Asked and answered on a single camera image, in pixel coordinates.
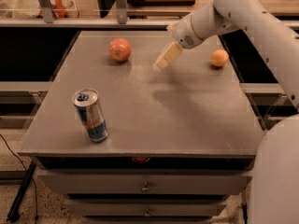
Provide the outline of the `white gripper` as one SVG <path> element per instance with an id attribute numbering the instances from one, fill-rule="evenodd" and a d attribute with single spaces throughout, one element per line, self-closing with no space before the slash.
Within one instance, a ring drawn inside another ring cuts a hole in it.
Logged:
<path id="1" fill-rule="evenodd" d="M 182 54 L 183 49 L 193 49 L 203 43 L 192 26 L 192 13 L 179 22 L 173 22 L 166 27 L 177 42 L 169 44 L 154 63 L 155 69 L 164 69 Z"/>

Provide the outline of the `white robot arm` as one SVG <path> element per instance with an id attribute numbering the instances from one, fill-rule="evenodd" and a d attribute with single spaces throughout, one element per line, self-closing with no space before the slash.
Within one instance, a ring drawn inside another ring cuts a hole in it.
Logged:
<path id="1" fill-rule="evenodd" d="M 213 0 L 167 27 L 175 42 L 153 67 L 161 70 L 184 49 L 213 35 L 240 29 L 299 109 L 298 34 L 271 15 L 259 0 Z M 299 115 L 266 133 L 258 147 L 249 196 L 248 224 L 299 224 Z"/>

